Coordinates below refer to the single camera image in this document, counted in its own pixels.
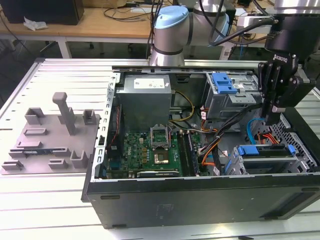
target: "blue latch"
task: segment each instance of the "blue latch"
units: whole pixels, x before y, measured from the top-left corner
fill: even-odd
[[[259,155],[259,151],[255,145],[242,145],[238,147],[239,155]]]
[[[245,155],[245,151],[242,149],[242,147],[238,147],[238,153],[241,156]]]
[[[296,154],[296,149],[293,145],[288,145],[288,149],[290,151],[290,153],[292,154],[292,156],[294,156]]]
[[[212,73],[212,81],[217,88],[218,94],[236,94],[238,92],[232,85],[232,80],[226,73]]]

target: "black side panel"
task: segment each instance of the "black side panel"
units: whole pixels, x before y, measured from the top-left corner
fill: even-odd
[[[285,181],[286,178],[291,177],[257,177],[256,179],[248,177],[250,182],[265,182],[265,186],[277,185],[274,181],[281,182],[281,178]],[[297,176],[296,178],[304,184],[306,180],[311,185],[300,187],[292,183],[287,187],[249,187],[251,184],[248,184],[244,188],[237,188],[235,185],[237,185],[236,182],[242,181],[240,178],[225,178],[222,181],[226,183],[220,187],[221,181],[208,179],[212,189],[201,189],[201,180],[192,183],[192,180],[173,179],[150,181],[155,183],[153,192],[103,194],[92,193],[90,183],[91,193],[88,193],[88,197],[105,228],[284,220],[320,198],[319,188],[314,186],[316,179],[320,185],[319,176],[316,178]],[[133,186],[142,184],[143,187],[144,185],[143,182],[130,182]],[[168,188],[164,189],[161,183],[157,184],[158,182],[165,182]],[[197,189],[173,190],[189,188],[185,186]]]
[[[284,116],[319,166],[320,139],[294,107],[287,107],[284,112]]]

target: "table leg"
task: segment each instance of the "table leg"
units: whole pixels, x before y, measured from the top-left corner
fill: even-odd
[[[100,50],[100,55],[105,54],[105,47],[104,47],[104,42],[99,42],[99,50]]]
[[[9,48],[9,50],[11,50],[11,51],[16,50],[15,45],[11,39],[9,39],[9,40],[3,39],[2,42],[7,48]]]
[[[190,46],[190,57],[193,58],[195,56],[196,46]]]
[[[64,59],[72,59],[68,43],[65,40],[58,40],[57,42],[59,44],[59,48],[60,48],[60,52],[61,52],[62,58],[64,58]]]

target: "wooden desk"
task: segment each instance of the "wooden desk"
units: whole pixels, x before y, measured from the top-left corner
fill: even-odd
[[[259,2],[262,7],[270,7],[266,1]],[[253,3],[247,12],[255,10]],[[137,16],[141,13],[116,13],[114,17],[125,18]],[[22,23],[11,24],[4,18],[8,28],[20,40],[56,41],[59,44],[63,58],[71,58],[71,53],[67,42],[98,42],[98,43],[147,43],[150,33],[150,20],[141,16],[144,21],[122,22],[105,17],[101,8],[85,8],[82,19],[78,25],[48,24],[48,28],[32,31]],[[4,24],[0,22],[0,39],[14,40],[15,38],[8,32]]]

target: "blue cable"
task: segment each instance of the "blue cable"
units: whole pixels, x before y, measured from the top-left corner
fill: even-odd
[[[262,120],[262,121],[264,121],[264,120],[266,120],[266,119],[265,119],[265,118],[254,118],[254,119],[251,119],[251,120],[248,122],[248,124],[246,125],[246,132],[247,132],[247,134],[248,134],[248,137],[249,137],[249,139],[250,139],[251,144],[256,144],[256,141],[255,141],[255,139],[254,139],[254,137],[252,136],[252,133],[251,133],[251,123],[252,123],[253,121],[256,121],[256,120]]]

